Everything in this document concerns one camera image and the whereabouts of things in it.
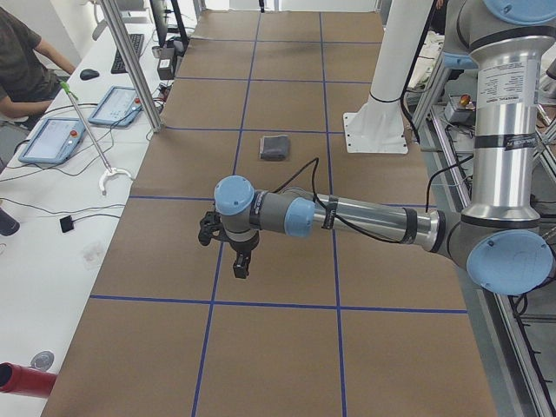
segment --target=robotic arm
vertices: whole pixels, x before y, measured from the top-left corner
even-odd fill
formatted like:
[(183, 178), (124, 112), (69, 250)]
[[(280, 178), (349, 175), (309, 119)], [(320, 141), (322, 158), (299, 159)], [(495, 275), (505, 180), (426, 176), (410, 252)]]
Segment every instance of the robotic arm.
[(445, 51), (470, 51), (479, 66), (471, 204), (461, 213), (418, 214), (299, 189), (269, 193), (231, 176), (216, 186), (216, 211), (202, 220), (199, 239), (229, 242), (236, 276), (247, 277), (259, 230), (303, 237), (318, 224), (418, 244), (503, 295), (525, 293), (547, 278), (553, 254), (538, 235), (529, 196), (540, 58), (556, 37), (556, 1), (451, 0), (447, 15)]

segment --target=computer mouse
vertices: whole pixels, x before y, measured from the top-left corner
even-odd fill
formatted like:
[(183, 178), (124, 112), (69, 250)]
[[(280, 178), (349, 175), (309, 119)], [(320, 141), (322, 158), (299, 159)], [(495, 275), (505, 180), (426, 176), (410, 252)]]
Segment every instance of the computer mouse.
[(91, 69), (91, 68), (86, 68), (83, 71), (81, 71), (81, 73), (79, 74), (79, 78), (81, 78), (84, 81), (90, 80), (91, 78), (97, 78), (100, 74), (98, 73), (98, 71)]

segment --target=red cylinder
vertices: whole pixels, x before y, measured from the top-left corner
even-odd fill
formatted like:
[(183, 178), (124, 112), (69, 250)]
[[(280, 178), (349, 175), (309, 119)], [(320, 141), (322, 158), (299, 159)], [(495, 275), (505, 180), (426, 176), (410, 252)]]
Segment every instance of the red cylinder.
[(0, 364), (0, 393), (48, 398), (56, 377), (56, 374), (5, 362)]

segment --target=keyboard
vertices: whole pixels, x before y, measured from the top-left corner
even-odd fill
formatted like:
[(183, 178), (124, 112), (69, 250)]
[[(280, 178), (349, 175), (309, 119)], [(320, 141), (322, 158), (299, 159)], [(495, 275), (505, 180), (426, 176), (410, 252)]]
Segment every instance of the keyboard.
[[(133, 50), (136, 52), (137, 56), (140, 56), (145, 35), (143, 33), (130, 33), (129, 40), (131, 41), (131, 46), (133, 46)], [(128, 71), (125, 69), (125, 63), (123, 63), (122, 55), (120, 55), (119, 50), (116, 50), (116, 55), (114, 56), (114, 62), (112, 63), (110, 73), (123, 74), (125, 72)]]

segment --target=warning sticker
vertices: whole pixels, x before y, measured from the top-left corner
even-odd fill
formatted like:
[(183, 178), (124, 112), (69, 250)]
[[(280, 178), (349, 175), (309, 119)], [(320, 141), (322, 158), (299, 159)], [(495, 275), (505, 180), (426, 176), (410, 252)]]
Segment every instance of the warning sticker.
[(477, 109), (502, 104), (537, 103), (538, 61), (505, 63), (479, 71)]

